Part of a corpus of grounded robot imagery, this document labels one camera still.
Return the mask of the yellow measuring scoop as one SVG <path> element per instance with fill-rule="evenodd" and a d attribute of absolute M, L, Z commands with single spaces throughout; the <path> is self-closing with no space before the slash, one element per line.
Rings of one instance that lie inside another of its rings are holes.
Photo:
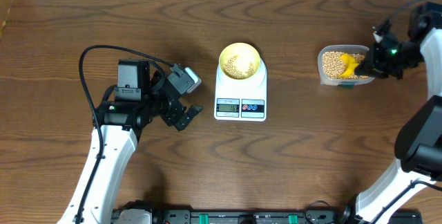
<path fill-rule="evenodd" d="M 345 64 L 345 70 L 343 73 L 340 74 L 340 77 L 341 78 L 348 78 L 348 77 L 351 77 L 352 75 L 354 75 L 354 71 L 359 65 L 359 63 L 356 61 L 356 59 L 347 53 L 344 53 L 343 55 L 341 55 L 339 57 L 339 59 L 342 62 L 344 62 L 344 64 Z"/>

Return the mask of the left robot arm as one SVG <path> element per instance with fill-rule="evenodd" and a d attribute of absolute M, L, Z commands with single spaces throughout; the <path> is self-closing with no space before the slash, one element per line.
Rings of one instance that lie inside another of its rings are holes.
<path fill-rule="evenodd" d="M 168 126 L 184 130 L 202 111 L 186 108 L 179 99 L 201 80 L 179 64 L 166 74 L 155 62 L 122 59 L 117 84 L 110 86 L 93 109 L 89 154 L 77 187 L 60 223 L 111 223 L 113 206 L 124 170 L 137 148 L 142 130 L 160 117 Z"/>

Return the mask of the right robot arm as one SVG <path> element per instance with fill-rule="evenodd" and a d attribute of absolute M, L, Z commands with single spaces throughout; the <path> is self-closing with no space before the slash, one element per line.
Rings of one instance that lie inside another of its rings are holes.
<path fill-rule="evenodd" d="M 427 102 L 401 128 L 395 158 L 381 177 L 356 195 L 341 223 L 388 223 L 391 216 L 422 189 L 438 189 L 441 181 L 441 5 L 437 0 L 414 0 L 408 41 L 390 32 L 395 10 L 375 27 L 375 42 L 356 75 L 401 79 L 407 68 L 425 64 Z"/>

